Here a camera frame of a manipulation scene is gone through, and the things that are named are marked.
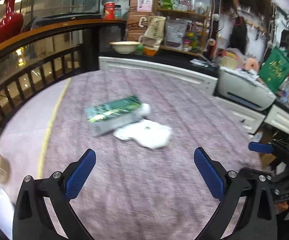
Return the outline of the white tissue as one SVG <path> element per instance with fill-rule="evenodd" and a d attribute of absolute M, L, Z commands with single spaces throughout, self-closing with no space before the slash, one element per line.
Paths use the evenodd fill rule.
<path fill-rule="evenodd" d="M 150 112 L 150 105 L 142 103 L 140 114 L 143 119 L 116 129 L 113 136 L 123 141 L 133 140 L 140 146 L 152 150 L 167 146 L 172 135 L 172 128 L 145 119 Z"/>

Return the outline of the green white carton box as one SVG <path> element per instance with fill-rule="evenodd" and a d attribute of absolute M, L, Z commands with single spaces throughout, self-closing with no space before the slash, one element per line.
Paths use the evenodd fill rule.
<path fill-rule="evenodd" d="M 93 137 L 99 137 L 121 126 L 141 119 L 142 103 L 136 95 L 85 109 Z"/>

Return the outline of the white drawer cabinet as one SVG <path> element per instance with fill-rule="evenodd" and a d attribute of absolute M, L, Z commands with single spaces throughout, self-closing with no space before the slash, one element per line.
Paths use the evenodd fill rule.
<path fill-rule="evenodd" d="M 117 53 L 102 53 L 99 56 L 100 69 L 114 67 L 148 70 L 187 81 L 206 94 L 217 97 L 249 134 L 255 134 L 265 124 L 289 135 L 289 110 L 278 101 L 270 101 L 266 108 L 255 109 L 247 101 L 223 97 L 217 92 L 219 77 L 214 67 L 197 66 L 187 58 L 176 56 L 150 57 Z"/>

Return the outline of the white printer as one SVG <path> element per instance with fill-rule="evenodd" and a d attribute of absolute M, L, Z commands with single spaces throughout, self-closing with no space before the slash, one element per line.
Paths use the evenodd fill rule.
<path fill-rule="evenodd" d="M 243 69 L 219 67 L 217 92 L 230 100 L 257 111 L 269 108 L 276 100 L 275 94 L 257 81 L 257 76 Z"/>

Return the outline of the plastic water bottle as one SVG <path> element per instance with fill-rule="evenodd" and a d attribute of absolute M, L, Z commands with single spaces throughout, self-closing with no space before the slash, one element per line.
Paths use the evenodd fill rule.
<path fill-rule="evenodd" d="M 283 82 L 281 101 L 286 103 L 289 100 L 289 77 Z"/>

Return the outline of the green tote bag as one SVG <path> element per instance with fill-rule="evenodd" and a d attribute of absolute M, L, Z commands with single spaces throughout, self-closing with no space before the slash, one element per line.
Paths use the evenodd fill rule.
<path fill-rule="evenodd" d="M 274 47 L 267 60 L 261 66 L 259 77 L 267 87 L 276 93 L 285 78 L 289 75 L 289 52 Z"/>

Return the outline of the black hanging wig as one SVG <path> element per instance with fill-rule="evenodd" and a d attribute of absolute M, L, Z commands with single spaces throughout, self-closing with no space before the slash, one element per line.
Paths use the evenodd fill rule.
<path fill-rule="evenodd" d="M 229 39 L 229 48 L 239 49 L 242 54 L 245 54 L 247 46 L 247 26 L 244 18 L 238 16 L 235 19 L 232 33 Z"/>

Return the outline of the wooden shelf rack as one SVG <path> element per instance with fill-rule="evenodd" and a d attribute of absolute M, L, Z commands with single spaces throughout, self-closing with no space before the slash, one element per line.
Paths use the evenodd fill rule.
<path fill-rule="evenodd" d="M 156 14 L 166 18 L 160 48 L 188 55 L 202 54 L 206 44 L 209 7 L 200 3 L 195 10 L 157 8 Z"/>

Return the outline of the wooden railing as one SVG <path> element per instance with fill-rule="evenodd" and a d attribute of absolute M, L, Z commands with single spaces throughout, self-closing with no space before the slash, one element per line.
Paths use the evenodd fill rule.
<path fill-rule="evenodd" d="M 0 44 L 0 127 L 42 90 L 99 69 L 101 32 L 125 35 L 124 20 L 74 20 L 21 33 Z"/>

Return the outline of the beige paper bag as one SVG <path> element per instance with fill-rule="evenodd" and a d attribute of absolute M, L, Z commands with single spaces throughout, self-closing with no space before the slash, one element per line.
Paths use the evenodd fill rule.
<path fill-rule="evenodd" d="M 166 18 L 163 16 L 150 16 L 149 25 L 144 33 L 144 49 L 158 51 L 164 39 L 164 25 Z"/>

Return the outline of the cream bowl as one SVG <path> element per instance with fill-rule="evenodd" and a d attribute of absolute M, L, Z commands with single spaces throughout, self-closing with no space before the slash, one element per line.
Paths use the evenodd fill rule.
<path fill-rule="evenodd" d="M 135 41 L 119 41 L 110 42 L 113 50 L 119 54 L 131 54 L 136 51 L 137 46 L 141 45 L 140 42 Z"/>

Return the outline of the red ceramic vase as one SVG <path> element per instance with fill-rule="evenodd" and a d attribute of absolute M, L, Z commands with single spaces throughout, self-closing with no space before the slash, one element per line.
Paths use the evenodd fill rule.
<path fill-rule="evenodd" d="M 15 11 L 15 3 L 16 0 L 5 0 L 6 10 L 0 21 L 0 43 L 21 33 L 24 17 Z"/>

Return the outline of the red tin can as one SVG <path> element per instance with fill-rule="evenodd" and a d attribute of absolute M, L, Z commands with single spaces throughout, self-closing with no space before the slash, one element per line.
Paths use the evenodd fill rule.
<path fill-rule="evenodd" d="M 115 3 L 107 2 L 104 5 L 104 19 L 114 20 L 115 19 Z"/>

